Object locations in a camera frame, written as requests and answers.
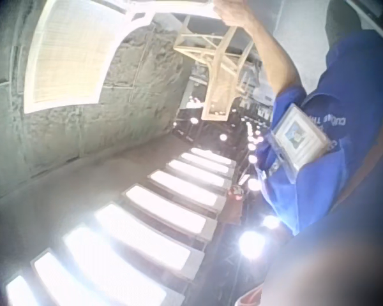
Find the stone wall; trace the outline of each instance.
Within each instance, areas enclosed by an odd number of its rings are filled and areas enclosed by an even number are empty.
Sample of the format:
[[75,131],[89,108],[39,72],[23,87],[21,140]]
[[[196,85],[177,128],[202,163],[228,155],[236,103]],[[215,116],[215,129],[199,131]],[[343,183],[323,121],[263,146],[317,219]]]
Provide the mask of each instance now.
[[44,0],[0,1],[0,197],[68,161],[168,133],[192,68],[177,33],[153,22],[127,37],[97,105],[25,115],[24,74]]

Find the id badge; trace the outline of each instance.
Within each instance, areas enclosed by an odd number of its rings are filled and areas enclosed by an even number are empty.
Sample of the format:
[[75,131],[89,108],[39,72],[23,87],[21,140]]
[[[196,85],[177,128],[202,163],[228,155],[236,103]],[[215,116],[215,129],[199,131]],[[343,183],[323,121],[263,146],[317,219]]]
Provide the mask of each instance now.
[[269,134],[269,142],[284,167],[291,184],[300,169],[324,155],[331,143],[298,106],[291,104],[281,121]]

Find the light fixture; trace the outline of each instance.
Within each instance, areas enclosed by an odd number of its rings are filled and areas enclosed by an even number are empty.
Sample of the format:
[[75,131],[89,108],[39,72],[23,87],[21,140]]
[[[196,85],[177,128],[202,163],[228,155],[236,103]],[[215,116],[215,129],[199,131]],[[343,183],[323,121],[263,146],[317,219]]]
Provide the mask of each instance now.
[[262,225],[269,229],[276,229],[280,225],[280,220],[274,215],[267,215],[262,221]]
[[224,166],[223,164],[218,164],[214,161],[209,161],[208,159],[190,153],[183,153],[181,154],[181,157],[188,161],[191,161],[192,163],[199,164],[207,169],[218,171],[221,173],[228,173],[230,170],[227,166]]
[[163,266],[180,271],[189,258],[189,249],[143,225],[116,204],[102,208],[95,216],[109,235]]
[[250,162],[250,164],[256,164],[257,161],[258,161],[258,158],[255,155],[248,156],[248,162]]
[[96,233],[80,226],[64,242],[83,274],[107,296],[125,305],[160,306],[165,290],[119,257]]
[[248,188],[251,191],[260,191],[261,190],[261,182],[255,178],[250,178],[248,180]]
[[255,151],[256,148],[257,148],[257,147],[255,146],[255,144],[253,144],[253,143],[249,143],[249,144],[248,144],[248,150],[250,150],[250,151]]
[[34,268],[57,305],[107,306],[97,295],[77,281],[50,252],[37,259]]
[[6,286],[7,297],[12,306],[38,306],[38,303],[31,292],[23,276],[17,276]]
[[240,186],[244,185],[244,183],[248,180],[249,177],[250,177],[249,174],[244,174],[244,175],[241,177],[241,179],[240,179],[240,181],[238,182],[238,184],[239,184]]
[[254,143],[258,144],[264,141],[264,137],[259,136],[257,139],[254,139]]
[[190,233],[202,232],[206,218],[180,207],[142,186],[133,186],[125,195],[149,213]]
[[218,187],[224,186],[224,183],[225,183],[224,178],[219,177],[218,175],[215,175],[211,172],[208,172],[208,171],[202,170],[200,168],[194,167],[190,164],[186,164],[186,163],[183,163],[181,161],[174,159],[168,165],[173,169],[181,171],[184,174],[187,174],[191,177],[202,180],[202,181],[207,182],[209,184],[213,184],[213,185],[218,186]]
[[248,259],[257,259],[264,249],[266,239],[256,231],[246,231],[239,239],[240,251]]
[[199,148],[191,148],[191,152],[200,156],[203,156],[205,158],[211,159],[212,161],[216,161],[221,164],[231,164],[232,160],[228,159],[226,157],[217,155],[212,153],[210,150],[202,150]]
[[179,193],[203,205],[213,207],[218,199],[215,193],[160,170],[152,173],[150,178],[175,193]]

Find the blue shirt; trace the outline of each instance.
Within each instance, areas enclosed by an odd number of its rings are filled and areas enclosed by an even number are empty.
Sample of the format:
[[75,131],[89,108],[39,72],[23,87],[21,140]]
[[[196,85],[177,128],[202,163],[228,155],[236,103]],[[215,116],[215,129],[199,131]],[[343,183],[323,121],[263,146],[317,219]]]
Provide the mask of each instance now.
[[[318,125],[332,146],[305,165],[295,184],[281,167],[262,181],[262,192],[293,234],[326,215],[349,178],[375,143],[383,121],[383,39],[375,31],[360,31],[333,47],[317,89],[306,95],[301,86],[279,94],[274,104],[274,128],[295,103]],[[268,170],[276,154],[265,141],[257,150],[259,172]]]

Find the wooden frame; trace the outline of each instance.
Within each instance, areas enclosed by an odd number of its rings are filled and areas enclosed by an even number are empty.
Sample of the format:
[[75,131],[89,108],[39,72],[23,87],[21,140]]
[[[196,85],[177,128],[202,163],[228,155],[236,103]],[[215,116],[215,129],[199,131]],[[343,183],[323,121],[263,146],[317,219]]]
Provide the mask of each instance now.
[[[234,99],[242,95],[245,97],[247,92],[248,82],[243,83],[245,77],[239,82],[239,77],[254,42],[251,41],[247,45],[242,55],[228,54],[226,49],[237,27],[231,27],[225,36],[190,34],[187,28],[189,21],[190,16],[187,16],[174,44],[174,50],[209,68],[209,83],[202,120],[227,121]],[[206,47],[182,45],[189,37],[200,38]]]
[[90,0],[47,1],[28,55],[24,113],[98,103],[118,46],[155,13],[219,18],[210,2],[106,1],[121,10]]

